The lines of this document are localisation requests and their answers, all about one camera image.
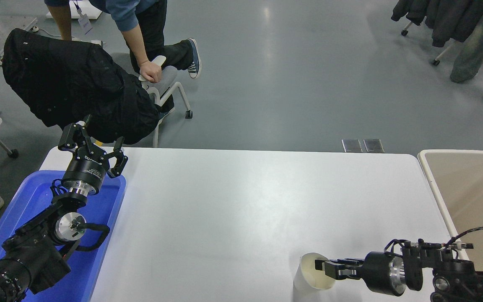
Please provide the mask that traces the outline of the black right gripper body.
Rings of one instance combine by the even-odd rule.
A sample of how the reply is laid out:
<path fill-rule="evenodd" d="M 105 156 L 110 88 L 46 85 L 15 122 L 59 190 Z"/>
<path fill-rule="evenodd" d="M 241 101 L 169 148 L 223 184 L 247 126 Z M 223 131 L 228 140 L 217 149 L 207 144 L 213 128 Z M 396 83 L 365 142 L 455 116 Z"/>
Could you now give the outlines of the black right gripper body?
<path fill-rule="evenodd" d="M 394 295 L 390 279 L 393 256 L 383 252 L 370 252 L 360 267 L 360 274 L 368 289 L 378 294 Z"/>

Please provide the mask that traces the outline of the person's hand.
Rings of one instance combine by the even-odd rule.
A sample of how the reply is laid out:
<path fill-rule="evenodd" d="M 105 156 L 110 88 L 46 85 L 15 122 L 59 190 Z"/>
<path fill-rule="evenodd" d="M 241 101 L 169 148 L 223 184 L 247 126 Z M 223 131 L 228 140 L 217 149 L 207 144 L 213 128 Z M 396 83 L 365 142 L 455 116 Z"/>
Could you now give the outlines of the person's hand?
<path fill-rule="evenodd" d="M 140 63 L 140 76 L 151 83 L 159 83 L 162 79 L 162 67 L 151 61 Z"/>

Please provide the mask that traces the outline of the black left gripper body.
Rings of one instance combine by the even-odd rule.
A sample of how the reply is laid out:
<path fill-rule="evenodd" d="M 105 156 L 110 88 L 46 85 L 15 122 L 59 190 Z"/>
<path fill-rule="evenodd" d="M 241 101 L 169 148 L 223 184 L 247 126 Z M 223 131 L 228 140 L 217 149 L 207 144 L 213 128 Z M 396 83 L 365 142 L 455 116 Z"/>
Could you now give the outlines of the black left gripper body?
<path fill-rule="evenodd" d="M 72 159 L 62 177 L 63 187 L 70 189 L 78 183 L 86 184 L 90 189 L 100 189 L 105 179 L 106 169 L 102 164 L 105 151 L 78 151 L 69 149 Z"/>

